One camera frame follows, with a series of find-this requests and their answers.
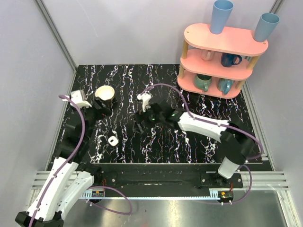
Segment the white wall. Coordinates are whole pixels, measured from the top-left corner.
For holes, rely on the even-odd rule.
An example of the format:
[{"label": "white wall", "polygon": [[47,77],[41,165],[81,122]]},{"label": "white wall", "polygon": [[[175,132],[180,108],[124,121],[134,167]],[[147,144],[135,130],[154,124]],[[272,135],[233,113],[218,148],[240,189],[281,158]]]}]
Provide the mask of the white wall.
[{"label": "white wall", "polygon": [[43,170],[72,70],[33,0],[0,7],[0,226],[16,226]]},{"label": "white wall", "polygon": [[288,180],[303,222],[302,0],[286,0],[268,51],[248,80],[277,170]]},{"label": "white wall", "polygon": [[[215,0],[44,0],[76,64],[179,63],[183,33]],[[275,0],[232,0],[228,26],[254,29]]]}]

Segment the pink shelf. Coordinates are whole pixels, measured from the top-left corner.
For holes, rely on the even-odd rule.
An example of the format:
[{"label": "pink shelf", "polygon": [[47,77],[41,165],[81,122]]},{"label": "pink shelf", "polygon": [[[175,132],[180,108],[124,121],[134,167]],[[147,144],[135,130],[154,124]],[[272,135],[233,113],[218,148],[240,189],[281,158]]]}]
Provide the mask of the pink shelf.
[{"label": "pink shelf", "polygon": [[214,97],[218,97],[218,98],[235,98],[240,93],[240,89],[236,89],[237,81],[235,81],[231,90],[229,91],[229,93],[227,95],[224,95],[222,93],[222,91],[220,91],[217,88],[217,82],[218,82],[219,78],[216,78],[216,77],[213,77],[213,81],[212,81],[210,87],[208,88],[208,91],[204,92],[203,90],[195,87],[195,85],[194,85],[195,76],[196,76],[195,73],[185,70],[184,77],[183,78],[178,77],[179,86],[182,89],[189,91],[189,92],[194,92],[194,93],[208,95],[208,96],[214,96]]},{"label": "pink shelf", "polygon": [[257,42],[253,31],[234,27],[225,27],[221,34],[215,35],[208,24],[193,24],[184,31],[186,42],[196,48],[211,51],[234,53],[245,56],[259,56],[268,48],[267,40]]},{"label": "pink shelf", "polygon": [[188,50],[186,59],[181,58],[181,64],[190,72],[232,80],[245,80],[252,74],[252,70],[246,69],[249,64],[246,59],[243,58],[239,65],[224,67],[221,55],[221,52],[217,52],[211,61],[204,61],[201,59],[201,50]]}]

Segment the dark blue mug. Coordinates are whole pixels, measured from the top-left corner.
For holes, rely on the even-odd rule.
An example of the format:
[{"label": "dark blue mug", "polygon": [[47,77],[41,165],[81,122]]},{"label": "dark blue mug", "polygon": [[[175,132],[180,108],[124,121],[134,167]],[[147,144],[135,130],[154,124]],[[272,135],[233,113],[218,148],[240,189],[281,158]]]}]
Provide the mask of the dark blue mug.
[{"label": "dark blue mug", "polygon": [[221,57],[221,64],[224,67],[231,67],[232,65],[239,65],[242,61],[242,57],[237,54],[232,53],[223,53]]}]

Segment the marble surface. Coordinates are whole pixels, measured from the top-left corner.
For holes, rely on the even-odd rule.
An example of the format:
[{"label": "marble surface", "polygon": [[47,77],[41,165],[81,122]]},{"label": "marble surface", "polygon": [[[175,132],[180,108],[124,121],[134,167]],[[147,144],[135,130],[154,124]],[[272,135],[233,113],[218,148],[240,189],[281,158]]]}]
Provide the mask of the marble surface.
[{"label": "marble surface", "polygon": [[[134,132],[133,114],[138,110],[137,94],[156,83],[177,85],[179,65],[80,65],[72,90],[82,89],[88,101],[102,85],[115,89],[118,101],[112,116],[96,124],[90,148],[84,162],[91,163],[214,163],[221,162],[224,147],[212,138],[193,132],[173,130],[156,125],[144,134]],[[182,94],[192,112],[221,120],[241,119],[253,132],[244,97],[240,93],[234,99],[220,99],[187,91]],[[151,90],[153,101],[166,99],[173,107],[183,107],[178,94],[168,87]],[[67,108],[62,122],[57,146],[62,140],[64,126],[73,117]],[[107,137],[116,134],[117,147],[107,142]]]}]

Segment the wooden post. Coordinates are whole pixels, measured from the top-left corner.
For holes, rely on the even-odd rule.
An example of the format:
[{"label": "wooden post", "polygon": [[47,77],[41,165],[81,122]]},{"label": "wooden post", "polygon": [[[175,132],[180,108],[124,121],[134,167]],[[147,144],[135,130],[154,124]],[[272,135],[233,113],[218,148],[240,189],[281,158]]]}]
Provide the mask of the wooden post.
[{"label": "wooden post", "polygon": [[236,85],[236,89],[241,89],[243,84],[245,83],[246,80],[241,80],[241,81],[238,81],[237,85]]},{"label": "wooden post", "polygon": [[182,66],[182,64],[180,64],[180,69],[179,69],[179,78],[183,78],[184,77],[184,68]]},{"label": "wooden post", "polygon": [[184,40],[181,58],[186,59],[188,51],[188,43]]},{"label": "wooden post", "polygon": [[252,70],[254,68],[254,66],[256,65],[257,61],[259,60],[259,58],[261,57],[261,55],[256,56],[256,57],[252,57],[250,63],[247,66],[248,70]]}]

